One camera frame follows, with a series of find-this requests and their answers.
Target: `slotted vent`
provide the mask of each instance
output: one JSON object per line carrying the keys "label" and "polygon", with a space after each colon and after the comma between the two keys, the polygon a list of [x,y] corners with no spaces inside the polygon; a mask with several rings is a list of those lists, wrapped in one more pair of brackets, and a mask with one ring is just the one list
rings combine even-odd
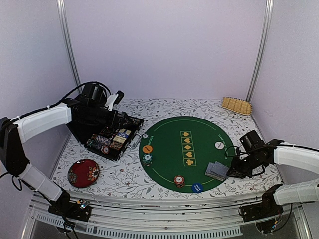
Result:
{"label": "slotted vent", "polygon": [[[64,222],[59,217],[47,215],[41,212],[38,212],[37,220],[61,228],[63,227]],[[133,231],[123,232],[120,230],[88,225],[85,231],[79,232],[109,239],[222,239],[242,235],[240,227],[186,233],[149,233]]]}

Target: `red round cushion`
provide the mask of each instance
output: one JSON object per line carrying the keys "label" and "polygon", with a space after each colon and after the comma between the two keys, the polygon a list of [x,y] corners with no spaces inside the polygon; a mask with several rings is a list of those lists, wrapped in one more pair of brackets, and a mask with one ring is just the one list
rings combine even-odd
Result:
{"label": "red round cushion", "polygon": [[100,168],[91,159],[81,159],[75,162],[68,172],[70,184],[76,188],[86,188],[94,183],[100,174]]}

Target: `poker mat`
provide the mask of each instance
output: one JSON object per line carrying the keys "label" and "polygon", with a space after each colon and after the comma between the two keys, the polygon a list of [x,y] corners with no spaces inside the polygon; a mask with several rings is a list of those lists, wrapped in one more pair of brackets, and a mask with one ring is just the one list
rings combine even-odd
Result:
{"label": "poker mat", "polygon": [[[142,135],[139,156],[142,163],[146,154],[152,156],[144,170],[155,182],[173,191],[193,193],[192,185],[199,183],[203,191],[213,189],[222,181],[205,176],[209,162],[230,166],[231,158],[225,157],[226,149],[233,146],[227,133],[217,125],[196,117],[164,119]],[[230,148],[227,155],[235,155]],[[175,185],[175,176],[185,179],[185,186]]]}

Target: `orange disc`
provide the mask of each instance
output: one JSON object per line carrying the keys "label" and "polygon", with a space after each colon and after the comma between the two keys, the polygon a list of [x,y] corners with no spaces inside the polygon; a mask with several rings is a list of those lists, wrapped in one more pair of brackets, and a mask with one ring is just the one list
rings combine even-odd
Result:
{"label": "orange disc", "polygon": [[143,153],[151,153],[153,151],[152,146],[146,145],[142,148]]}

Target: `black case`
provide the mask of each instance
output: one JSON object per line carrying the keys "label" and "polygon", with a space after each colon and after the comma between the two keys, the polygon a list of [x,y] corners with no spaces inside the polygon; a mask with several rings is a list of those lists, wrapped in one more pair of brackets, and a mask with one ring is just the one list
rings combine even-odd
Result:
{"label": "black case", "polygon": [[74,137],[82,144],[84,145],[84,147],[86,149],[88,149],[89,151],[107,158],[109,160],[112,161],[118,161],[119,158],[122,156],[122,154],[124,153],[124,151],[126,150],[128,144],[132,141],[132,139],[134,138],[136,132],[138,130],[140,130],[140,128],[143,125],[144,120],[143,119],[139,119],[139,118],[135,118],[135,117],[130,117],[131,119],[134,120],[139,120],[139,123],[136,125],[131,125],[128,127],[125,127],[124,129],[128,129],[131,131],[130,136],[126,139],[126,141],[124,142],[122,148],[120,150],[114,150],[112,148],[109,148],[110,152],[108,154],[103,154],[101,151],[94,149],[94,148],[90,148],[86,145],[86,142],[91,139],[93,134],[97,134],[99,135],[99,133],[106,127],[106,125],[103,124],[99,124],[99,125],[83,125],[81,123],[78,122],[70,122],[67,124],[69,130],[71,131],[71,133],[74,135]]}

